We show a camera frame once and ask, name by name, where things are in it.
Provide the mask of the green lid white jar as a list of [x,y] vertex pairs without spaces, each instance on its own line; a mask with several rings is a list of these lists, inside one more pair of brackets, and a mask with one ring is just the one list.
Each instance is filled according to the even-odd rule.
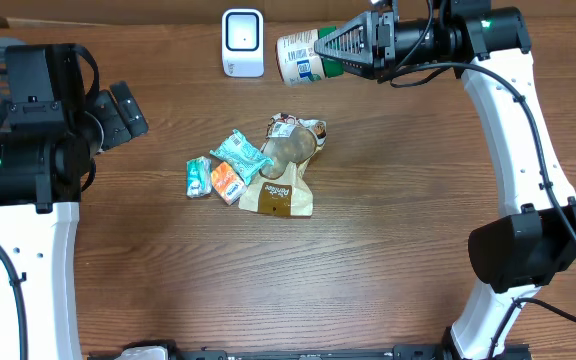
[[277,40],[276,60],[285,85],[310,84],[344,74],[341,63],[324,59],[314,50],[315,42],[335,29],[335,26],[312,29]]

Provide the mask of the green blue tissue packet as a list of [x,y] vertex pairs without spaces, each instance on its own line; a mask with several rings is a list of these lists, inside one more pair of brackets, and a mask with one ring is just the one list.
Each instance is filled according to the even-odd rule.
[[201,156],[186,163],[186,195],[190,198],[206,196],[212,191],[211,160]]

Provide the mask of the teal wet wipes pack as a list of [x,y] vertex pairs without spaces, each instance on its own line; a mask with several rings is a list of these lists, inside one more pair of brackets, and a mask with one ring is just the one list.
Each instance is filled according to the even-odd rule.
[[210,154],[227,162],[246,185],[249,185],[264,167],[274,165],[270,157],[253,146],[237,129],[234,129],[216,150],[211,150]]

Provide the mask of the orange tissue packet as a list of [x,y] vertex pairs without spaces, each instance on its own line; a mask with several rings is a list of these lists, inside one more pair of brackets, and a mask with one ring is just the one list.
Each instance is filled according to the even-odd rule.
[[247,191],[245,182],[227,162],[220,163],[211,172],[211,182],[227,205],[235,203]]

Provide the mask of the brown bread snack bag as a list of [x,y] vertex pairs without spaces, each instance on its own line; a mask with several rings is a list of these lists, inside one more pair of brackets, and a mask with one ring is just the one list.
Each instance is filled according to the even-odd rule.
[[326,138],[323,120],[286,113],[272,116],[261,151],[273,163],[259,170],[238,207],[279,217],[310,217],[314,198],[304,173],[311,158],[325,146]]

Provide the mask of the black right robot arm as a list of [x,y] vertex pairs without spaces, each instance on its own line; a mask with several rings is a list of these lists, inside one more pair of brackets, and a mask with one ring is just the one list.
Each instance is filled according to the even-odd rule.
[[397,359],[526,359],[505,339],[521,310],[576,260],[576,192],[549,138],[521,12],[487,1],[430,2],[424,20],[401,21],[378,1],[314,44],[348,73],[401,87],[453,71],[480,117],[496,177],[499,217],[473,230],[476,276],[459,318],[437,345],[398,345]]

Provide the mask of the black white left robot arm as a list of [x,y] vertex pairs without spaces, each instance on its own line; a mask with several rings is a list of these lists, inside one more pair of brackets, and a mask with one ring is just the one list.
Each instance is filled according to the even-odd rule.
[[78,44],[3,53],[0,104],[0,358],[78,359],[74,250],[98,154],[144,135],[128,85],[85,83]]

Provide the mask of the white barcode scanner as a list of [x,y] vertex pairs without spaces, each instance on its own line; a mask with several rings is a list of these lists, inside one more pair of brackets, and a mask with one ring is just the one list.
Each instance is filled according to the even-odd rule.
[[232,8],[222,16],[222,64],[235,78],[264,75],[264,18],[256,9]]

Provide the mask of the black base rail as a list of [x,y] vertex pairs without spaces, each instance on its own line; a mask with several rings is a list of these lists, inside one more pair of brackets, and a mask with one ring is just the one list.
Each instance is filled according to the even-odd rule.
[[297,350],[265,352],[182,351],[174,341],[133,343],[116,352],[93,352],[85,359],[178,359],[178,360],[449,360],[453,353],[439,345],[395,345],[391,349]]

